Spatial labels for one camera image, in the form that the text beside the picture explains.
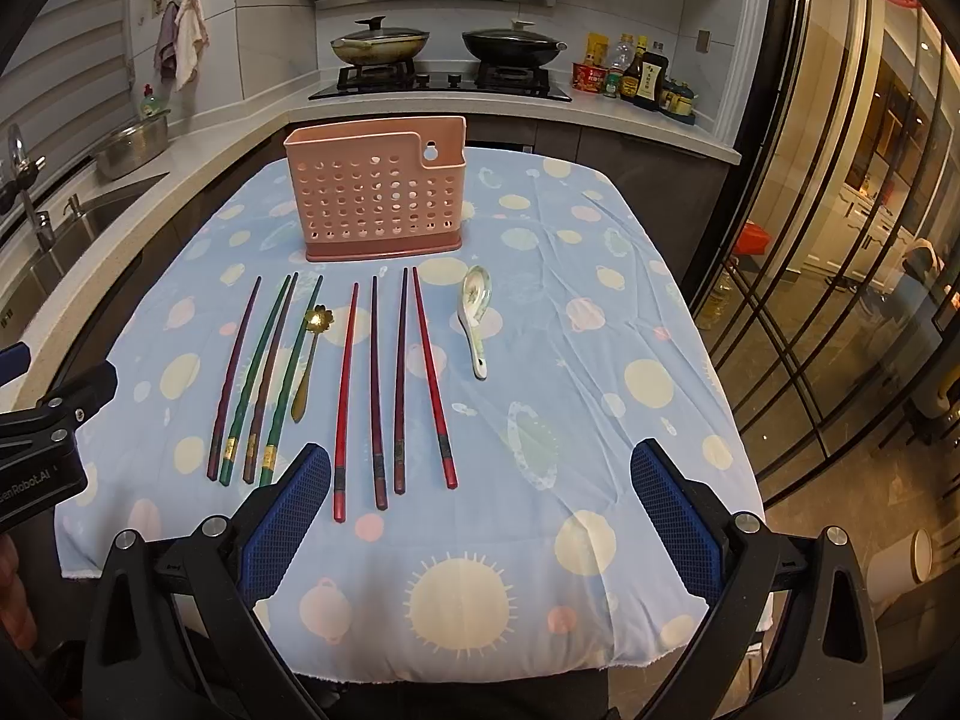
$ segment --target white porcelain spoon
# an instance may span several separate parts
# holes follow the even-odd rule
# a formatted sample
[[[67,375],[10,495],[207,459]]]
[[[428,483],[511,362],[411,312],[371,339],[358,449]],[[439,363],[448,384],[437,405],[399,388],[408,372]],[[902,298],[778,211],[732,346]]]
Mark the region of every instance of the white porcelain spoon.
[[[483,341],[480,338],[480,319],[490,304],[490,274],[485,268],[475,265],[464,276],[460,285],[460,302],[457,305],[457,317],[467,333],[470,344],[470,357],[473,360],[473,375],[483,381],[487,378],[487,358],[483,353]]]

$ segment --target electrical outlet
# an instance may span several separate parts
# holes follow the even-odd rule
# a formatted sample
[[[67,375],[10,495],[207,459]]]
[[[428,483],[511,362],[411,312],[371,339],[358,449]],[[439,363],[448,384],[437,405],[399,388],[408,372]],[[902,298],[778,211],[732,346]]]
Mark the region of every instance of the electrical outlet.
[[[157,16],[163,13],[163,9],[165,9],[166,6],[167,0],[150,0],[150,9],[152,14],[154,14],[154,18],[157,18]]]

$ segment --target burner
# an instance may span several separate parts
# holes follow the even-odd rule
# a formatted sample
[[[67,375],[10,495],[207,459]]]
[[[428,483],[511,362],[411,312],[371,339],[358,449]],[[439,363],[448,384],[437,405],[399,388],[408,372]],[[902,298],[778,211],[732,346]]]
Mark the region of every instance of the burner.
[[[477,89],[527,89],[550,91],[550,76],[544,68],[514,68],[481,62],[477,69]]]
[[[350,65],[340,69],[337,80],[337,89],[364,89],[374,91],[377,87],[387,87],[395,90],[403,87],[412,87],[416,71],[414,62],[407,59],[405,62],[392,62],[387,65]]]

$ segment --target blue tablecloth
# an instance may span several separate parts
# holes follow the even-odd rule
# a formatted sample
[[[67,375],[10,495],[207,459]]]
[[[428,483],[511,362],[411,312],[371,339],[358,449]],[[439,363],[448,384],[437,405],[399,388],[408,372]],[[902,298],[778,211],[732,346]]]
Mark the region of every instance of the blue tablecloth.
[[[680,291],[620,194],[595,170],[469,148],[464,200],[458,251],[311,265],[286,163],[248,181],[150,290],[109,355],[117,395],[79,432],[89,487],[56,509],[64,574],[95,575],[123,528],[147,539],[185,535],[208,514],[231,514],[250,492],[239,471],[229,488],[205,478],[211,426],[253,280],[262,275],[263,286],[230,418],[278,285],[296,269],[268,424],[296,333],[293,317],[302,317],[319,274],[320,301],[335,308],[336,320],[318,344],[306,417],[284,425],[277,475],[304,442],[333,455],[355,280],[361,308],[347,523],[332,521],[328,498],[280,589],[256,606],[291,669],[334,680],[486,682],[648,664],[684,644],[707,607],[686,593],[632,491],[632,447],[655,437],[686,476],[708,483],[732,511],[762,508]],[[472,374],[455,311],[459,280],[473,264],[493,279],[482,323],[486,382]],[[390,446],[400,277],[411,265],[424,282],[460,486],[451,491],[443,483],[411,285],[408,488],[402,497],[391,493],[390,508],[378,512],[370,282],[380,274]]]

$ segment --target person's hand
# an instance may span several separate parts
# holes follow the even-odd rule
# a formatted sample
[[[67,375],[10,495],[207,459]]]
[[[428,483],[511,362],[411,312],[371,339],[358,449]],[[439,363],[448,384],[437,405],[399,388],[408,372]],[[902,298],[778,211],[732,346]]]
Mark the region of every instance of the person's hand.
[[[0,536],[0,623],[17,649],[29,650],[37,642],[37,623],[27,606],[27,591],[17,576],[20,558],[13,539]]]

